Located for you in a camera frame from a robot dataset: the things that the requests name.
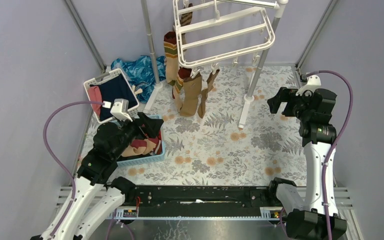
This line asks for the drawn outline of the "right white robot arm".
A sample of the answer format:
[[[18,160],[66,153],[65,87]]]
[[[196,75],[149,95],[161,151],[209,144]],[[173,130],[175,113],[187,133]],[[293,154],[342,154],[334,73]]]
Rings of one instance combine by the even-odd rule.
[[[347,231],[345,219],[339,217],[334,196],[333,162],[336,128],[330,124],[337,95],[318,88],[299,93],[298,89],[281,87],[267,100],[269,110],[276,114],[281,103],[286,106],[285,117],[300,121],[306,159],[306,192],[302,198],[291,180],[275,178],[267,191],[267,201],[273,206],[282,204],[280,220],[286,235],[296,240],[339,240]]]

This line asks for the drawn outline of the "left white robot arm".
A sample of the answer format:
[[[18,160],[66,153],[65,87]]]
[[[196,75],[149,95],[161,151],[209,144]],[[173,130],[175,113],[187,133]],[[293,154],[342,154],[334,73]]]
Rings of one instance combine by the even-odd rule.
[[[124,177],[111,182],[101,200],[90,206],[118,167],[118,159],[137,137],[156,139],[164,120],[140,112],[133,120],[101,124],[93,147],[73,178],[70,196],[49,227],[33,240],[88,240],[117,207],[135,200],[135,184]]]

